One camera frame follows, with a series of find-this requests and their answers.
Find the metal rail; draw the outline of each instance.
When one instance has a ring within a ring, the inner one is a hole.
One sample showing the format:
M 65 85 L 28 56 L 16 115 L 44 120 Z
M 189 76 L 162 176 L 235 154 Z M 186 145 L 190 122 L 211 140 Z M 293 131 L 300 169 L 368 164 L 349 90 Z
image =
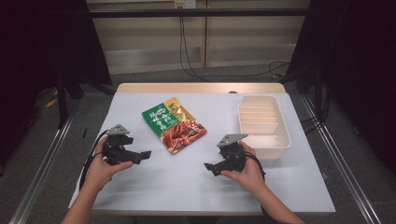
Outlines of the metal rail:
M 76 114 L 76 111 L 78 110 L 78 105 L 79 105 L 79 101 L 77 102 L 76 106 L 73 108 L 73 111 L 70 117 L 68 118 L 68 120 L 66 121 L 65 125 L 55 134 L 55 137 L 51 145 L 49 146 L 47 155 L 45 156 L 44 160 L 41 162 L 41 165 L 38 168 L 37 173 L 35 174 L 35 178 L 30 184 L 29 189 L 23 195 L 23 198 L 20 204 L 18 205 L 16 211 L 14 212 L 14 215 L 12 216 L 11 220 L 9 221 L 9 224 L 23 224 L 26 222 L 27 218 L 29 217 L 32 208 L 35 205 L 35 200 L 37 199 L 38 194 L 40 193 L 44 185 L 44 182 L 47 179 L 47 176 L 50 172 L 50 168 L 56 158 L 59 149 L 62 146 L 64 138 L 66 137 L 66 134 L 72 123 L 72 120 Z
M 311 99 L 308 97 L 303 97 L 304 104 L 308 110 L 309 115 L 312 119 L 316 121 L 316 126 L 320 136 L 323 139 L 324 144 L 327 149 L 329 149 L 330 154 L 332 155 L 332 159 L 335 162 L 341 176 L 344 178 L 346 185 L 352 194 L 352 197 L 355 199 L 355 202 L 367 223 L 370 224 L 379 224 L 381 221 L 379 220 L 378 215 L 376 214 L 372 203 L 370 202 L 367 195 L 364 193 L 361 185 L 358 183 L 358 180 L 353 175 L 352 171 L 349 169 L 347 162 L 345 161 L 340 149 L 335 144 L 332 136 L 330 135 L 326 125 L 321 123 L 318 119 L 316 119 L 314 104 Z
M 91 10 L 89 12 L 58 11 L 43 12 L 51 17 L 91 17 L 91 18 L 149 18 L 149 17 L 265 17 L 265 16 L 323 16 L 332 13 L 329 9 L 307 8 L 245 8 L 245 9 L 140 9 L 140 10 Z

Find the white tray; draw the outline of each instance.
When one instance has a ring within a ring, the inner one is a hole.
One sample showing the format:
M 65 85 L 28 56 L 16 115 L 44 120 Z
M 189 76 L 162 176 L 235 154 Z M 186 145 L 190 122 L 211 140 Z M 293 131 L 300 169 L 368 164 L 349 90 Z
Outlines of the white tray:
M 277 100 L 270 95 L 244 96 L 238 106 L 243 141 L 256 151 L 258 159 L 278 159 L 291 141 Z

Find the wall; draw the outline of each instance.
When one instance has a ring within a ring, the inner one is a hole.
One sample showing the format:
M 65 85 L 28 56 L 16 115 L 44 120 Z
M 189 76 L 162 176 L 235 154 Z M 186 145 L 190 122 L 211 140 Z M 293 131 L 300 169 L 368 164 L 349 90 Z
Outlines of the wall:
M 166 9 L 173 1 L 88 0 L 96 9 Z M 306 8 L 309 0 L 200 1 L 198 8 Z M 289 61 L 304 17 L 184 18 L 192 67 Z M 180 18 L 94 19 L 110 74 L 180 68 Z

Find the gray floor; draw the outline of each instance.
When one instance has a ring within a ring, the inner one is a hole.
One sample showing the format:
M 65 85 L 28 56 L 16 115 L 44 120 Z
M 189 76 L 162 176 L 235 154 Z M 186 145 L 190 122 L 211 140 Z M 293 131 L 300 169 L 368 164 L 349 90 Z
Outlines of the gray floor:
M 269 74 L 253 77 L 267 70 L 267 66 L 233 66 L 196 69 L 200 76 L 209 81 L 228 82 L 268 82 Z M 114 89 L 122 82 L 193 82 L 199 78 L 186 75 L 182 70 L 148 72 L 133 75 L 113 76 Z M 54 155 L 47 177 L 33 199 L 33 206 L 26 211 L 26 219 L 20 223 L 59 223 L 67 212 L 67 206 L 75 189 L 75 181 L 85 161 L 94 138 L 99 132 L 106 117 L 112 97 L 84 86 L 85 96 L 81 100 L 68 99 L 68 108 L 73 115 L 67 135 Z M 303 96 L 296 91 L 295 83 L 285 85 L 287 92 L 296 108 L 300 119 L 309 115 L 303 103 Z M 47 96 L 37 99 L 37 103 L 45 102 Z M 40 106 L 30 130 L 26 133 L 18 149 L 9 158 L 4 176 L 0 178 L 0 223 L 8 223 L 15 214 L 46 153 L 51 148 L 52 140 L 57 135 L 59 122 L 57 105 L 46 108 Z M 369 203 L 373 206 L 378 219 L 382 223 L 393 223 L 396 220 L 396 178 L 377 159 L 365 139 L 354 133 L 354 124 L 336 101 L 331 100 L 329 117 L 325 124 L 334 141 L 340 148 L 347 164 L 360 184 Z M 307 139 L 318 161 L 320 171 L 325 174 L 325 183 L 332 197 L 336 213 L 326 216 L 303 215 L 307 223 L 367 223 L 356 199 L 345 182 L 343 173 L 339 171 L 331 153 L 323 143 L 317 131 L 307 134 Z M 139 223 L 153 223 L 139 217 Z M 172 217 L 162 218 L 158 223 L 175 223 Z M 261 223 L 265 217 L 234 219 L 233 223 Z M 131 217 L 93 217 L 92 223 L 132 223 Z

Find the power cord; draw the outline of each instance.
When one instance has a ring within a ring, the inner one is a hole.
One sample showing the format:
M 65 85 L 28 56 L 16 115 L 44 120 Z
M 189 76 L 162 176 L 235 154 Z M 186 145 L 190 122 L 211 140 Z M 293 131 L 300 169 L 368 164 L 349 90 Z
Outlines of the power cord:
M 253 155 L 252 153 L 250 153 L 250 152 L 245 152 L 245 155 L 247 157 L 253 159 L 259 165 L 260 171 L 262 172 L 262 179 L 265 182 L 265 172 L 262 169 L 262 164 L 260 163 L 259 159 L 257 159 L 257 157 L 255 155 Z M 260 205 L 260 208 L 262 209 L 262 214 L 265 215 L 265 216 L 268 216 L 268 214 L 265 212 L 264 208 L 261 205 Z
M 87 177 L 88 169 L 90 168 L 91 162 L 97 155 L 103 153 L 103 151 L 102 151 L 102 152 L 99 152 L 99 153 L 96 153 L 95 155 L 93 155 L 93 152 L 95 151 L 96 146 L 98 145 L 100 139 L 102 139 L 103 135 L 105 135 L 107 132 L 108 132 L 108 130 L 105 130 L 104 132 L 99 134 L 99 136 L 96 138 L 96 140 L 92 146 L 90 155 L 88 156 L 88 159 L 85 161 L 84 168 L 83 168 L 82 174 L 81 174 L 81 179 L 79 180 L 79 190 L 81 190 L 82 186 L 84 185 L 85 178 Z
M 258 73 L 258 74 L 253 74 L 253 75 L 236 75 L 236 76 L 230 76 L 230 75 L 224 75 L 224 76 L 210 76 L 210 75 L 206 75 L 206 76 L 199 76 L 199 75 L 195 72 L 195 70 L 192 68 L 192 66 L 191 66 L 189 53 L 188 53 L 188 51 L 187 51 L 187 42 L 186 42 L 185 26 L 184 26 L 183 17 L 180 17 L 180 18 L 179 18 L 179 21 L 180 21 L 180 48 L 179 48 L 179 60 L 180 60 L 180 65 L 181 65 L 183 71 L 184 71 L 187 75 L 189 75 L 189 76 L 191 76 L 191 77 L 198 77 L 198 78 L 201 79 L 202 81 L 211 82 L 210 80 L 206 79 L 206 77 L 258 77 L 258 76 L 262 76 L 262 75 L 266 75 L 266 74 L 271 74 L 270 80 L 269 80 L 269 82 L 271 82 L 272 79 L 273 79 L 273 76 L 275 75 L 275 74 L 273 74 L 272 72 L 275 71 L 277 68 L 283 67 L 283 66 L 285 66 L 285 65 L 287 65 L 287 64 L 290 63 L 290 62 L 271 62 L 271 63 L 268 65 L 268 71 L 265 71 L 265 72 L 262 72 L 262 73 Z M 189 68 L 190 68 L 190 70 L 191 70 L 191 73 L 190 73 L 189 71 L 186 70 L 186 68 L 184 67 L 183 62 L 182 62 L 182 49 L 183 49 L 183 47 L 184 47 L 184 50 L 185 50 L 185 54 L 186 54 L 186 57 L 187 57 L 187 62 L 188 62 Z M 271 69 L 271 66 L 272 66 L 274 63 L 282 63 L 282 64 L 279 65 L 279 66 L 276 66 L 276 67 L 273 68 L 273 69 Z
M 312 124 L 315 124 L 314 127 L 305 130 L 304 133 L 311 133 L 312 131 L 314 131 L 318 126 L 322 125 L 324 123 L 324 121 L 326 120 L 326 118 L 329 116 L 329 107 L 330 107 L 330 98 L 331 98 L 331 93 L 328 91 L 327 95 L 326 95 L 326 99 L 325 99 L 325 103 L 323 108 L 321 109 L 321 113 L 322 113 L 322 119 L 319 120 L 319 118 L 317 116 L 314 116 L 311 119 L 304 119 L 304 120 L 300 120 L 303 129 L 306 129 L 308 127 L 310 127 Z

